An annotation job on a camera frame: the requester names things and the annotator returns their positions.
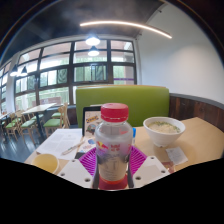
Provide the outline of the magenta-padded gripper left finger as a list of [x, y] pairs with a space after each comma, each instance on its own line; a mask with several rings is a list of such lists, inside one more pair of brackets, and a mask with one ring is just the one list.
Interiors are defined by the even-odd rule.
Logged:
[[93, 148], [87, 153], [78, 153], [64, 166], [58, 176], [83, 188], [97, 189], [99, 173], [96, 149]]

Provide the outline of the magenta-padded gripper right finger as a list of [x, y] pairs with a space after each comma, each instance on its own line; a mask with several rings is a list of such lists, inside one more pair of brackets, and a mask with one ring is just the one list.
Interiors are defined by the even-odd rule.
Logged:
[[140, 188], [169, 175], [169, 171], [156, 156], [146, 156], [132, 147], [128, 164], [128, 186]]

